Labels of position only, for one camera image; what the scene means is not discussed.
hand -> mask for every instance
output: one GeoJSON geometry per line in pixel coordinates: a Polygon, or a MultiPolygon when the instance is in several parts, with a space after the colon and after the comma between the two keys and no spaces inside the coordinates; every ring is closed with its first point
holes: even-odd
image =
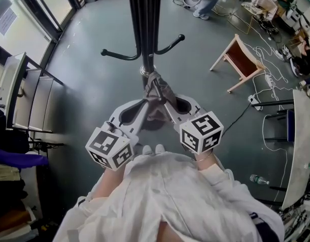
{"type": "Polygon", "coordinates": [[[217,164],[216,156],[213,150],[209,150],[200,154],[194,154],[195,159],[197,161],[197,169],[198,170],[205,170],[210,168],[212,165],[217,164]]]}

plastic bottle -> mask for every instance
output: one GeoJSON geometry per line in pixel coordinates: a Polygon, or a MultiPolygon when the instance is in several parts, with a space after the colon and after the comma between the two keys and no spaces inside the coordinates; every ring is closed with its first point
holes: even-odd
{"type": "Polygon", "coordinates": [[[264,177],[259,176],[259,175],[251,175],[250,176],[250,181],[252,181],[254,183],[257,183],[259,185],[268,185],[270,183],[264,177]]]}

wooden chair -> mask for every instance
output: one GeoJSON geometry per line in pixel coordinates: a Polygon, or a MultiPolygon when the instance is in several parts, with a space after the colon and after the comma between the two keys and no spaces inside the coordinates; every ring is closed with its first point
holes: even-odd
{"type": "Polygon", "coordinates": [[[265,69],[262,63],[258,61],[244,45],[244,43],[242,43],[238,34],[235,34],[234,39],[230,42],[225,51],[210,68],[210,71],[213,70],[213,68],[220,62],[221,59],[228,61],[240,75],[240,82],[227,90],[228,93],[265,69]]]}

gray cloth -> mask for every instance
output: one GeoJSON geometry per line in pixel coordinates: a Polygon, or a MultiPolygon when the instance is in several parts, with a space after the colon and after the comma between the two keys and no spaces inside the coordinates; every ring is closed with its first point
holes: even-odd
{"type": "Polygon", "coordinates": [[[171,105],[176,108],[176,98],[171,87],[165,82],[160,74],[156,71],[152,72],[148,77],[147,85],[144,90],[144,98],[149,101],[148,109],[148,121],[160,120],[160,121],[170,121],[171,118],[168,116],[164,105],[160,104],[158,101],[158,95],[156,93],[155,87],[152,83],[153,80],[157,79],[163,96],[171,103],[171,105]]]}

clothing rack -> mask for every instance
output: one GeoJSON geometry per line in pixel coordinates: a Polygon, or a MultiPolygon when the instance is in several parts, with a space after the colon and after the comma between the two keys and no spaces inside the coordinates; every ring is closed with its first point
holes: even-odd
{"type": "MultiPolygon", "coordinates": [[[[141,74],[143,75],[145,87],[149,75],[155,71],[154,54],[165,54],[180,41],[184,40],[185,36],[180,34],[170,45],[162,50],[158,50],[161,0],[129,0],[129,2],[136,42],[136,55],[127,56],[106,49],[101,51],[101,55],[108,55],[127,61],[136,60],[142,55],[143,66],[141,74]]],[[[166,99],[163,97],[158,81],[154,80],[153,84],[159,96],[159,101],[165,103],[166,99]]]]}

